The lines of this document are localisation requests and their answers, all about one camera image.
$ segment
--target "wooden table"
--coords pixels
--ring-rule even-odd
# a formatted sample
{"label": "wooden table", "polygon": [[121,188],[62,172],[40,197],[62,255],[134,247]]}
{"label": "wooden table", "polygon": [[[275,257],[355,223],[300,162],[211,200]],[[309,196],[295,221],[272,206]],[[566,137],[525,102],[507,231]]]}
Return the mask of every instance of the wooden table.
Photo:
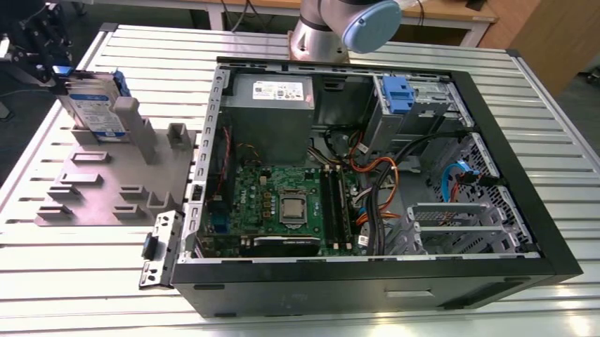
{"label": "wooden table", "polygon": [[[62,0],[86,4],[114,4],[162,8],[181,8],[208,12],[212,30],[224,30],[223,5],[220,0]],[[301,0],[251,0],[260,14],[297,16]],[[466,30],[459,43],[462,47],[476,47],[489,25],[498,17],[484,5],[482,10],[472,11],[464,7],[464,0],[422,0],[424,20],[428,27],[458,28]],[[245,0],[224,0],[227,10],[241,12]],[[403,10],[402,25],[419,24],[418,4]]]}

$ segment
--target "table surface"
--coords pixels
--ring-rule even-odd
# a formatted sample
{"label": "table surface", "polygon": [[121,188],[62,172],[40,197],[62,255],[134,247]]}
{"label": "table surface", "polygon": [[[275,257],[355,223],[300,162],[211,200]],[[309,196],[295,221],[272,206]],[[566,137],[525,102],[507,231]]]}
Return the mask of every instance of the table surface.
{"label": "table surface", "polygon": [[[220,0],[185,1],[220,3]],[[243,5],[245,0],[224,0],[224,3]],[[299,8],[300,3],[301,0],[252,0],[253,6],[263,7]],[[427,19],[446,19],[458,21],[495,22],[498,20],[498,17],[489,8],[487,4],[483,5],[480,11],[474,11],[466,8],[464,4],[464,0],[423,0],[422,7],[424,9],[424,17]],[[419,14],[420,8],[418,4],[403,10],[404,16],[416,18],[419,17]]]}
{"label": "table surface", "polygon": [[[120,26],[100,32],[80,69],[118,67],[154,128],[201,130],[217,55],[287,58],[287,37]],[[56,103],[0,190],[0,332],[60,336],[597,336],[600,161],[554,101],[503,51],[388,43],[351,63],[471,74],[585,274],[476,310],[203,319],[176,291],[138,291],[148,227],[37,227],[68,157],[73,122]]]}

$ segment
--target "black cable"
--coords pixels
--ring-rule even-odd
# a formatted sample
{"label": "black cable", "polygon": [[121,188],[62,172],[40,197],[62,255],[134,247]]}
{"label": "black cable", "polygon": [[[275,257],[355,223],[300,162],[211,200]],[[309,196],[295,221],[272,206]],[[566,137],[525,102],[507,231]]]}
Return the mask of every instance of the black cable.
{"label": "black cable", "polygon": [[267,21],[265,24],[264,24],[265,29],[268,29],[268,26],[271,25],[272,20],[275,19],[275,17],[276,17],[276,15],[271,15],[271,18],[268,19],[268,21]]}
{"label": "black cable", "polygon": [[268,33],[268,30],[265,28],[264,25],[264,21],[261,21],[260,15],[256,12],[256,9],[253,8],[252,2],[249,0],[245,0],[245,5],[249,5],[249,8],[252,9],[253,14],[256,14],[256,18],[259,19],[260,25],[261,25],[261,30],[264,30],[264,33]]}
{"label": "black cable", "polygon": [[229,16],[228,16],[227,5],[224,4],[224,1],[223,1],[223,0],[221,0],[221,5],[223,5],[224,18],[227,19],[228,27],[232,27],[233,25],[231,24],[232,21],[231,21],[231,18],[229,18]]}
{"label": "black cable", "polygon": [[331,144],[331,132],[332,131],[351,131],[359,128],[358,125],[333,125],[325,128],[324,133],[321,134],[321,139],[324,141],[324,146],[327,147],[328,152],[333,156],[333,158],[340,162],[340,165],[346,169],[351,169],[351,166],[343,161],[347,156],[340,156],[333,149],[333,145]]}
{"label": "black cable", "polygon": [[245,13],[247,13],[247,2],[245,2],[245,6],[243,7],[240,17],[236,19],[235,26],[231,28],[231,33],[235,33],[236,28],[239,27],[239,25],[241,23],[243,16],[245,16]]}
{"label": "black cable", "polygon": [[371,221],[371,219],[374,219],[372,217],[372,213],[371,213],[371,208],[370,208],[370,204],[371,204],[371,195],[370,193],[366,195],[366,218],[367,218],[367,223],[368,223],[368,240],[366,243],[366,255],[378,255],[375,254],[375,252],[378,252],[378,247],[375,244],[375,241],[378,241],[378,230],[376,230],[376,226],[375,226],[375,221]]}
{"label": "black cable", "polygon": [[[428,134],[426,136],[422,136],[414,140],[411,140],[400,149],[400,151],[395,154],[394,156],[394,163],[395,166],[399,165],[399,163],[406,159],[407,155],[411,153],[411,151],[414,150],[414,148],[423,143],[424,141],[432,140],[435,138],[458,138],[458,137],[463,137],[468,134],[468,131],[466,130],[460,130],[460,131],[452,131],[452,132],[440,132],[440,133],[432,133]],[[371,233],[370,233],[370,228],[372,227],[375,232],[372,234],[375,234],[376,236],[376,240],[378,240],[378,249],[376,249],[376,255],[384,255],[384,227],[383,227],[383,222],[382,222],[382,218],[380,218],[380,214],[378,211],[378,190],[379,190],[379,186],[384,181],[384,177],[387,177],[388,173],[391,171],[391,166],[388,163],[384,163],[384,168],[383,171],[378,174],[375,183],[372,184],[372,188],[371,188],[371,192],[368,193],[368,201],[367,201],[367,205],[366,205],[366,216],[367,216],[367,221],[368,221],[368,243],[371,241]]]}
{"label": "black cable", "polygon": [[419,3],[419,7],[420,7],[420,12],[419,12],[419,21],[416,23],[416,26],[423,26],[424,25],[424,8],[422,7],[422,2],[420,0],[415,0]]}

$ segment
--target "metal bracket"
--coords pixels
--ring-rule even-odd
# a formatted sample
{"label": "metal bracket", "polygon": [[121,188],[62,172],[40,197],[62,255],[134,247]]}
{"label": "metal bracket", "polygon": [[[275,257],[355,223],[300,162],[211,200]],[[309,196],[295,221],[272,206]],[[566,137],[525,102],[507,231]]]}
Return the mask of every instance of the metal bracket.
{"label": "metal bracket", "polygon": [[170,273],[177,256],[182,214],[176,211],[160,213],[152,232],[142,243],[142,270],[138,289],[172,289]]}

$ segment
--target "sticker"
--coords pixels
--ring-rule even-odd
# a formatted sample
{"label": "sticker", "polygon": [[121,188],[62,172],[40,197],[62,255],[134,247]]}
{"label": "sticker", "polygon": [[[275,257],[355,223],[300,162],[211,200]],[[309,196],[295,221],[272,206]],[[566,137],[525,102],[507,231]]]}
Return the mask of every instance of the sticker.
{"label": "sticker", "polygon": [[362,144],[362,143],[358,143],[358,144],[356,144],[356,149],[358,149],[362,153],[366,153],[366,151],[368,151],[368,148],[367,148],[366,145]]}
{"label": "sticker", "polygon": [[359,246],[368,246],[368,237],[366,235],[358,236],[358,245]]}
{"label": "sticker", "polygon": [[472,21],[486,21],[486,22],[494,22],[494,18],[483,18],[480,16],[472,16]]}
{"label": "sticker", "polygon": [[252,85],[255,100],[303,100],[301,83],[257,81]]}
{"label": "sticker", "polygon": [[124,136],[124,127],[117,115],[110,112],[110,100],[105,95],[70,94],[78,118],[94,135],[108,138]]}

